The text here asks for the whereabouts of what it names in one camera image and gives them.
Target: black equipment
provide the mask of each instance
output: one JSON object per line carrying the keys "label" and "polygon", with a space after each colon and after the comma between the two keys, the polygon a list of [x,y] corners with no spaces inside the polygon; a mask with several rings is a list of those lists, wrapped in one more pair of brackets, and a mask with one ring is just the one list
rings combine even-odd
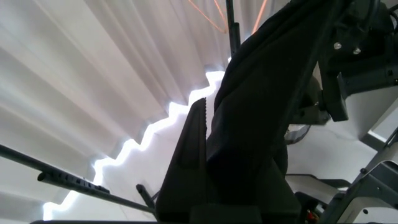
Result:
{"label": "black equipment", "polygon": [[[287,127],[347,120],[347,97],[398,85],[398,35],[390,17],[395,13],[380,0],[292,0],[240,45],[232,0],[226,3],[232,59],[216,96],[211,135],[206,139],[206,103],[200,99],[187,116],[154,214],[159,223],[298,223],[302,204],[280,155]],[[316,64],[322,89],[312,78]],[[47,164],[32,165],[40,161],[6,147],[0,155],[41,170],[39,180],[49,184],[154,212],[143,186],[137,189],[148,207],[122,202]],[[373,183],[371,177],[382,179],[379,169],[395,175],[395,168],[380,166],[349,194],[323,203],[347,205],[353,192],[362,194]],[[326,210],[321,221],[336,223],[340,210]]]}

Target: ceiling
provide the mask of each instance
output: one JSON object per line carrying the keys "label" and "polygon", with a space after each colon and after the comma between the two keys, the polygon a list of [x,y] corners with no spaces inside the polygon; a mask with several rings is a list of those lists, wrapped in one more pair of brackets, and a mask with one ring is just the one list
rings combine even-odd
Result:
{"label": "ceiling", "polygon": [[[259,24],[287,2],[268,0]],[[226,28],[214,1],[192,3],[221,31]],[[144,136],[148,125],[171,115],[170,102],[192,103],[192,90],[210,85],[206,94],[214,91],[221,76],[206,72],[224,70],[228,64],[227,33],[213,27],[192,3],[0,0],[0,143],[88,180],[94,180],[98,159],[119,161],[114,163],[118,166],[104,169],[103,185],[143,203],[135,185],[145,184],[152,193],[159,189],[185,117],[174,117],[175,126],[153,137]],[[226,16],[225,2],[217,3]],[[241,40],[251,35],[262,3],[234,0]],[[348,129],[367,131],[398,92],[372,96],[385,101],[359,116],[369,124],[354,119],[345,124]],[[361,108],[369,105],[365,99],[370,98],[358,99],[349,110],[363,114]],[[127,139],[133,139],[133,148],[141,151],[127,153],[121,165],[118,156]],[[0,201],[8,202],[0,206],[0,218],[10,220],[5,223],[40,219],[44,203],[53,202],[55,208],[69,193],[38,183],[39,172],[3,158],[0,170],[0,179],[6,180],[0,183]],[[16,212],[9,205],[21,209]],[[92,212],[105,219],[106,213],[84,210],[94,205],[111,211],[116,219],[153,219],[81,196],[76,205],[54,210],[53,216],[86,219],[90,216],[85,214]]]}

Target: orange cable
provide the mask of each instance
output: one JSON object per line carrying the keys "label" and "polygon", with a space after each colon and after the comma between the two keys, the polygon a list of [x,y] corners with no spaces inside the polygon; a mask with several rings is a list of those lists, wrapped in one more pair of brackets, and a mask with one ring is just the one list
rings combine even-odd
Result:
{"label": "orange cable", "polygon": [[253,33],[255,33],[257,31],[257,28],[259,27],[259,23],[260,23],[260,19],[261,19],[262,13],[264,12],[264,9],[266,8],[266,4],[267,4],[267,0],[263,0],[261,8],[260,8],[259,15],[257,16],[257,20],[256,20],[256,23],[254,24],[253,31],[251,32],[251,34],[253,34]]}
{"label": "orange cable", "polygon": [[222,12],[220,6],[218,5],[217,0],[214,0],[214,3],[216,4],[217,9],[218,9],[218,12],[219,12],[219,14],[220,14],[220,16],[221,16],[221,18],[222,18],[222,20],[223,20],[223,22],[224,22],[224,29],[221,29],[221,28],[220,28],[218,25],[216,25],[209,17],[207,17],[207,16],[198,8],[198,6],[197,6],[195,3],[192,2],[192,0],[188,0],[188,1],[189,1],[189,3],[191,3],[191,5],[192,5],[197,11],[200,12],[200,14],[202,14],[202,15],[207,19],[207,21],[210,22],[211,25],[213,25],[213,27],[215,27],[216,29],[218,29],[218,30],[219,30],[220,32],[222,32],[223,34],[226,34],[226,32],[227,32],[227,27],[228,27],[227,21],[226,21],[226,19],[225,19],[224,13]]}

